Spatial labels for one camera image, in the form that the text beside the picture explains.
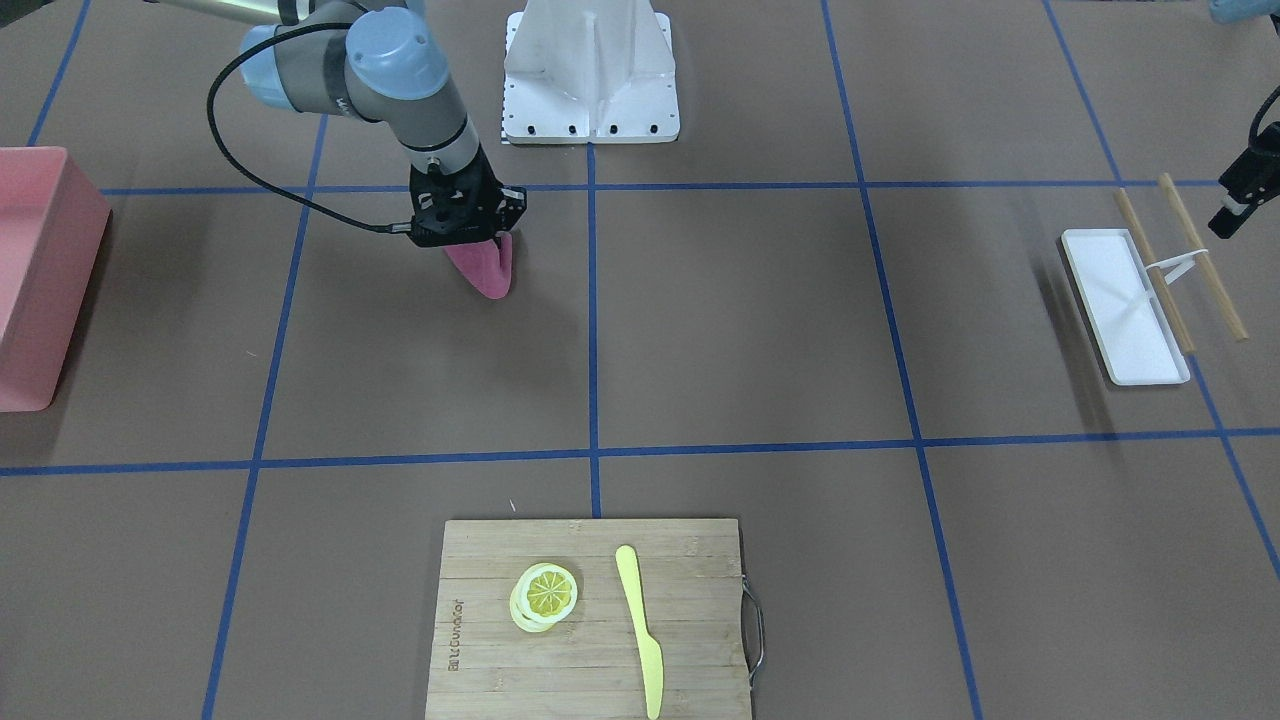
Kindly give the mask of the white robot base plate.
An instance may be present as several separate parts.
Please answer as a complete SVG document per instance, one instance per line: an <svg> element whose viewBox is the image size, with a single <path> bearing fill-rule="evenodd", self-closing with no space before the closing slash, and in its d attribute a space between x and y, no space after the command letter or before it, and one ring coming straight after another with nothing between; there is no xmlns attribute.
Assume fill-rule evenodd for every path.
<svg viewBox="0 0 1280 720"><path fill-rule="evenodd" d="M506 19L500 133L512 145L671 143L671 18L649 1L530 1Z"/></svg>

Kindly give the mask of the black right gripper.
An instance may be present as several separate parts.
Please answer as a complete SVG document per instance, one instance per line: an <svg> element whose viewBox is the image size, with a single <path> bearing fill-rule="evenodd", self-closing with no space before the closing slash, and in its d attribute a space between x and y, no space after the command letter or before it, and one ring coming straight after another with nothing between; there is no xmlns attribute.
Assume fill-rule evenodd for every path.
<svg viewBox="0 0 1280 720"><path fill-rule="evenodd" d="M497 241L527 209L527 190L504 184L483 150L461 170L433 165L410 172L413 217L407 236L419 247L436 249Z"/></svg>

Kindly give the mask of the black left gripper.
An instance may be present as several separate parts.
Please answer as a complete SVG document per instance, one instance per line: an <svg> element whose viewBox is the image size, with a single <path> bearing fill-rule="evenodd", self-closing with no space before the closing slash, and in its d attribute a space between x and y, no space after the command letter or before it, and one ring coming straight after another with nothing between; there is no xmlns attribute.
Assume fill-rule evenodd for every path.
<svg viewBox="0 0 1280 720"><path fill-rule="evenodd" d="M1219 238L1229 240L1257 209L1277 197L1277 149L1249 146L1219 177L1219 183L1226 195L1208 228Z"/></svg>

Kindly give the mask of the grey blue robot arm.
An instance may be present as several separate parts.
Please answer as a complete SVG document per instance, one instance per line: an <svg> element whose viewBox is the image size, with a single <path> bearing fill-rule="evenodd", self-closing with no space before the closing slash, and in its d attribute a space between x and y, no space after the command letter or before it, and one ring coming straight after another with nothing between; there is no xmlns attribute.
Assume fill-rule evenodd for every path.
<svg viewBox="0 0 1280 720"><path fill-rule="evenodd" d="M527 209L524 187L502 183L429 28L421 1L145 1L250 26L239 54L215 77L205 100L212 141L253 184L338 222L379 234L404 234L419 247L498 249ZM216 100L236 73L264 105L387 126L410 159L413 217L371 224L325 208L255 174L228 149ZM1228 191L1208 228L1230 238L1277 199L1277 122L1261 122L1277 87L1251 122L1245 150L1220 176Z"/></svg>

